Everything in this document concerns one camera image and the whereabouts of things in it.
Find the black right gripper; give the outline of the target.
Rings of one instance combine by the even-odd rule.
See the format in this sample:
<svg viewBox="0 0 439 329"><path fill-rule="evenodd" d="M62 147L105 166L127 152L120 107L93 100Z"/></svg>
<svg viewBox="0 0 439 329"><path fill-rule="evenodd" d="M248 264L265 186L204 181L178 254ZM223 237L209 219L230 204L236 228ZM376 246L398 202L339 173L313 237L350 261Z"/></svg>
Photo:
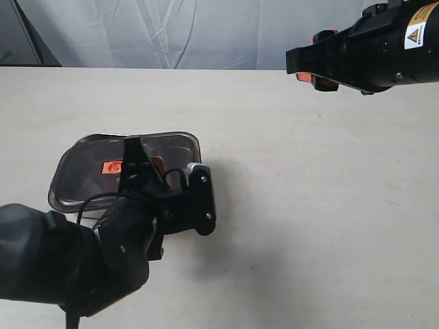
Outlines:
<svg viewBox="0 0 439 329"><path fill-rule="evenodd" d="M318 91L348 86L365 95L403 84L401 6L370 6L352 27L324 29L286 53L286 71Z"/></svg>

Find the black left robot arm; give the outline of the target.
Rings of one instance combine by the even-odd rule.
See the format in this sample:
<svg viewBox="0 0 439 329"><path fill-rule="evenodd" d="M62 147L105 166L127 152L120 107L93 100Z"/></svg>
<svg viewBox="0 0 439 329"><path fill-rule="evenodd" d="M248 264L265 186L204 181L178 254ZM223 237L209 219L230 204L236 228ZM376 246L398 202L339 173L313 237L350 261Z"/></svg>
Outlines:
<svg viewBox="0 0 439 329"><path fill-rule="evenodd" d="M230 231L240 169L272 178L287 133L328 95L277 72L1 69L1 193L33 190L64 138L41 212L1 208L1 297L89 316L137 290L166 234Z"/></svg>

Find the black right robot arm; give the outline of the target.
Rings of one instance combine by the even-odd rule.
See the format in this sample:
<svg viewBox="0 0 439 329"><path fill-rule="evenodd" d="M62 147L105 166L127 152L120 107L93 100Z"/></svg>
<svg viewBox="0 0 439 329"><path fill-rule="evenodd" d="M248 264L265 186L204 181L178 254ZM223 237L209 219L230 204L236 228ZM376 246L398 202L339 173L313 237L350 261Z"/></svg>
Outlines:
<svg viewBox="0 0 439 329"><path fill-rule="evenodd" d="M342 31L325 29L286 53L286 71L321 92L363 95L438 81L438 2L386 1Z"/></svg>

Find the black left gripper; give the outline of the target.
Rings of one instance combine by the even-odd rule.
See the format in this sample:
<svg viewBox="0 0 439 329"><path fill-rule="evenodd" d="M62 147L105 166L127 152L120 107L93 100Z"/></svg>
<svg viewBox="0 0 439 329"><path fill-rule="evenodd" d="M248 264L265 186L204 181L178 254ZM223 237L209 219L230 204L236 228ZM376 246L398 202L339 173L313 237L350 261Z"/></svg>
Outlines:
<svg viewBox="0 0 439 329"><path fill-rule="evenodd" d="M125 136L119 193L130 193L154 206L167 209L162 197L180 192L179 174L164 172L179 167L187 170L192 160L190 136Z"/></svg>

